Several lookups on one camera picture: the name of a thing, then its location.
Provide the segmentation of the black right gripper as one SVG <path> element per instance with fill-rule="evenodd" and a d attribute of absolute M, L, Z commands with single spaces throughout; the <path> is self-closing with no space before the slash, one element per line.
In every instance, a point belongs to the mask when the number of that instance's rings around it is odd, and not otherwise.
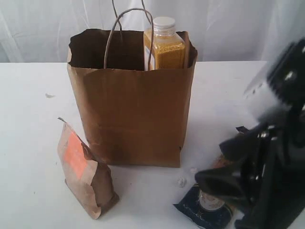
<path fill-rule="evenodd" d="M 237 229 L 287 229 L 305 209 L 305 132 L 294 134 L 284 127 L 248 130 L 219 144 L 227 160 L 258 160 L 252 197 L 250 183 L 239 165 L 202 170 L 194 178 L 202 192 L 236 208 L 249 208 Z"/>

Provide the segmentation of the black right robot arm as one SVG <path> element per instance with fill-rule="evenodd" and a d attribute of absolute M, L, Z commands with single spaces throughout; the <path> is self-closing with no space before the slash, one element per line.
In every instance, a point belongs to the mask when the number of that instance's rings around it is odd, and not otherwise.
<path fill-rule="evenodd" d="M 290 43 L 244 92 L 257 120 L 219 147 L 230 164 L 195 174 L 243 213 L 237 229 L 286 229 L 305 208 L 305 41 Z"/>

